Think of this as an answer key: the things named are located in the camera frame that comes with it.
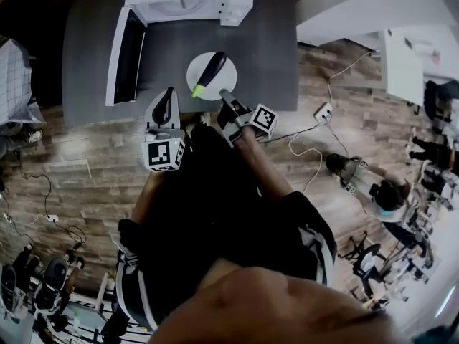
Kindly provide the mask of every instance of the black hair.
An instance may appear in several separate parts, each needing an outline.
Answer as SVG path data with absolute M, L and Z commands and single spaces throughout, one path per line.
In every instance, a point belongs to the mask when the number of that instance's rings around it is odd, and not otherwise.
M 373 185 L 370 195 L 374 197 L 376 204 L 385 211 L 399 209 L 404 201 L 400 188 L 386 180 L 383 180 L 379 186 Z

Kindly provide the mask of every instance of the wooden floor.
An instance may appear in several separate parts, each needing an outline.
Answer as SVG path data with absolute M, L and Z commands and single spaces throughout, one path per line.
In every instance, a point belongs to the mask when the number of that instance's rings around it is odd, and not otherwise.
M 280 115 L 276 135 L 315 125 L 312 114 L 328 100 L 324 78 L 345 68 L 362 52 L 361 47 L 345 41 L 330 44 L 325 49 L 299 47 L 298 111 Z M 366 57 L 347 75 L 377 79 L 379 63 Z M 421 137 L 427 137 L 429 122 L 423 114 L 414 115 L 413 107 L 388 100 L 382 93 L 368 93 L 366 90 L 333 88 L 333 107 L 331 127 L 351 155 L 363 156 L 370 163 L 399 171 L 409 180 L 415 177 L 416 167 L 405 165 L 404 146 L 412 126 L 417 127 Z M 52 182 L 47 201 L 48 214 L 57 214 L 62 225 L 73 224 L 85 231 L 88 243 L 80 252 L 86 268 L 77 287 L 96 290 L 103 273 L 115 271 L 117 249 L 109 232 L 116 230 L 119 219 L 130 216 L 148 174 L 141 160 L 143 119 L 68 129 L 63 124 L 61 108 L 44 110 L 43 115 L 47 120 L 44 137 L 38 145 L 22 151 L 23 172 L 46 173 Z M 288 140 L 290 138 L 270 143 L 265 149 L 294 188 L 302 191 L 316 172 L 320 156 L 309 152 L 296 157 L 288 150 Z M 292 147 L 297 153 L 314 147 L 324 153 L 344 154 L 326 127 L 304 133 Z M 37 214 L 44 214 L 47 181 L 44 178 L 24 180 L 19 163 L 12 156 L 7 156 L 1 164 L 4 182 L 9 188 L 6 197 L 10 214 L 19 232 L 26 232 L 35 240 L 38 255 L 47 262 L 51 256 L 61 255 L 71 248 L 75 244 L 73 240 L 46 219 L 40 217 L 29 225 Z M 383 242 L 386 252 L 394 245 L 394 240 L 388 237 L 380 223 L 367 216 L 360 203 L 340 189 L 324 164 L 306 195 L 331 225 L 341 251 L 348 247 L 350 236 L 359 238 L 365 230 L 373 241 Z M 6 211 L 4 201 L 0 203 L 0 209 Z M 28 239 L 19 237 L 4 219 L 0 221 L 2 264 L 11 262 L 27 242 Z M 350 265 L 337 261 L 333 285 L 349 291 L 355 284 Z

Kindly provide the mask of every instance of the white desk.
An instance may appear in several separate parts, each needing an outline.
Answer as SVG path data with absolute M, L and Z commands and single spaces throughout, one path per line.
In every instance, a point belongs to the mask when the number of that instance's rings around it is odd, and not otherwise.
M 381 41 L 381 80 L 332 80 L 338 87 L 363 87 L 384 90 L 389 96 L 424 105 L 422 60 L 410 48 L 409 41 L 397 29 L 379 33 Z

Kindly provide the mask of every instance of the desk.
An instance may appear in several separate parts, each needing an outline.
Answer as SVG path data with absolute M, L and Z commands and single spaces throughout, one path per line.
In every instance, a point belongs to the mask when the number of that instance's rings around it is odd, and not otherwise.
M 363 87 L 384 90 L 389 96 L 424 105 L 424 73 L 422 60 L 410 48 L 403 34 L 397 29 L 379 33 L 381 41 L 382 80 L 333 80 L 339 87 Z
M 216 111 L 221 101 L 191 98 L 189 63 L 204 52 L 225 51 L 237 68 L 233 92 L 242 103 L 279 110 L 298 104 L 295 0 L 254 0 L 239 27 L 218 21 L 170 21 L 148 26 L 138 73 L 137 101 L 105 106 L 108 64 L 124 0 L 74 0 L 62 56 L 62 105 L 67 126 L 143 116 L 172 86 L 183 113 Z

